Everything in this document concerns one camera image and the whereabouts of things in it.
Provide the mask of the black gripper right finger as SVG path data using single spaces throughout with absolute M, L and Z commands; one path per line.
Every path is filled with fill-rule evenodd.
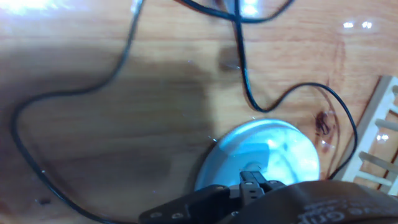
M 281 187 L 285 187 L 285 184 L 278 180 L 266 180 L 264 176 L 259 172 L 259 171 L 254 171 L 252 172 L 253 177 L 259 184 L 259 186 L 263 189 L 265 192 L 269 192 L 271 190 L 275 190 Z

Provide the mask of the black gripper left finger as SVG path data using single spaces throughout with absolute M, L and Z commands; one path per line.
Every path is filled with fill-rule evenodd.
M 259 197 L 260 172 L 243 171 L 237 187 L 207 186 L 141 213 L 139 223 L 218 223 Z

